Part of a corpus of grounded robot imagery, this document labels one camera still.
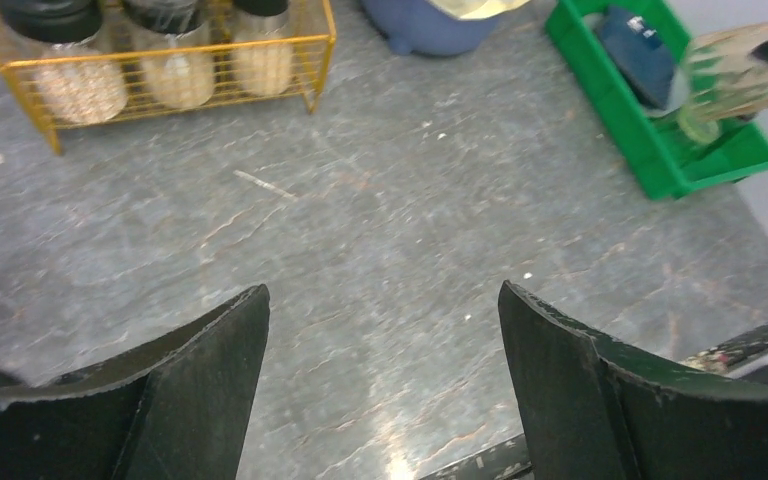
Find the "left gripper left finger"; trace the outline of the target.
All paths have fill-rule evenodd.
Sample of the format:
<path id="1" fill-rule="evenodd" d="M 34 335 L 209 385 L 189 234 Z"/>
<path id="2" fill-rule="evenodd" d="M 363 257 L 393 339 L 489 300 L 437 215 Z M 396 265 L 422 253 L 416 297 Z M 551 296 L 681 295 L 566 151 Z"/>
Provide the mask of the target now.
<path id="1" fill-rule="evenodd" d="M 0 479 L 232 479 L 269 334 L 265 285 L 32 386 L 0 370 Z"/>

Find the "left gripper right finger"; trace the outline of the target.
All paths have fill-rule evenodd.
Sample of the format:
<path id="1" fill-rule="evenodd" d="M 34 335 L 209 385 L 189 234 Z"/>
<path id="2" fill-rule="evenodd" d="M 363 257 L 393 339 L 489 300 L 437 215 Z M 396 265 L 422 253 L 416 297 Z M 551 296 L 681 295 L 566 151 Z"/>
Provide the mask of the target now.
<path id="1" fill-rule="evenodd" d="M 504 282 L 508 369 L 539 479 L 768 479 L 768 384 L 593 329 Z"/>

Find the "amber glass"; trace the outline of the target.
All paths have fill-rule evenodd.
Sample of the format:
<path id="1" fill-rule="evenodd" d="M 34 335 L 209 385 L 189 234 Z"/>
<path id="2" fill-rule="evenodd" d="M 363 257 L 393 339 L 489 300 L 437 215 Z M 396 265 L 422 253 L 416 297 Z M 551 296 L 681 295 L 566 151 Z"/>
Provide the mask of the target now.
<path id="1" fill-rule="evenodd" d="M 685 105 L 706 120 L 768 109 L 768 63 L 751 51 L 768 41 L 768 21 L 703 34 L 687 44 L 681 67 L 690 82 Z"/>

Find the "blue ribbed dish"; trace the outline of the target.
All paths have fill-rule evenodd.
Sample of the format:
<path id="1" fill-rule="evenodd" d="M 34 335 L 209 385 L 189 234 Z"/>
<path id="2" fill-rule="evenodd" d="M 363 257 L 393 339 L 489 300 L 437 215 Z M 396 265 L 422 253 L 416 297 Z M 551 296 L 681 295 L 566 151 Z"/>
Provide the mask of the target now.
<path id="1" fill-rule="evenodd" d="M 665 110 L 677 62 L 657 30 L 642 15 L 610 4 L 596 36 L 638 101 Z"/>

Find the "black flip-cap spice jar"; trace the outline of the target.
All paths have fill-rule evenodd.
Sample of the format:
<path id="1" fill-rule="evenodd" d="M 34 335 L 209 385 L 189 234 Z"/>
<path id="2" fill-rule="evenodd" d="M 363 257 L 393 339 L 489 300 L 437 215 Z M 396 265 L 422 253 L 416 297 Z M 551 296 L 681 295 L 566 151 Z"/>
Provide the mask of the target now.
<path id="1" fill-rule="evenodd" d="M 162 50 L 142 56 L 148 92 L 163 106 L 188 110 L 204 105 L 214 94 L 214 60 L 189 47 L 210 43 L 210 26 L 203 1 L 124 1 L 130 36 L 136 51 Z"/>

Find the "black cap spice jar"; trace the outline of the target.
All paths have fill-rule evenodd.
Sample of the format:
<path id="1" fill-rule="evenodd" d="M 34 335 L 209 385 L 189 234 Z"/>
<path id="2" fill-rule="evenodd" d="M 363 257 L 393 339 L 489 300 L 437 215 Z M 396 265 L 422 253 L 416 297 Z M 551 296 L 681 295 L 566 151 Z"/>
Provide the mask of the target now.
<path id="1" fill-rule="evenodd" d="M 106 122 L 126 106 L 121 68 L 97 1 L 0 1 L 20 57 L 41 60 L 26 75 L 47 109 L 73 125 Z"/>

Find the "green glass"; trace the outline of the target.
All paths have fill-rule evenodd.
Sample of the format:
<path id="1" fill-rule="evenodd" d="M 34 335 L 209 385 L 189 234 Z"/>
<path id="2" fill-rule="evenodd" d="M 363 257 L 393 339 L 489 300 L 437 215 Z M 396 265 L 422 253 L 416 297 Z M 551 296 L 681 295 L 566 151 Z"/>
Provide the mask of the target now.
<path id="1" fill-rule="evenodd" d="M 696 145 L 707 146 L 715 142 L 722 134 L 716 120 L 706 120 L 690 105 L 683 105 L 676 114 L 679 131 Z"/>

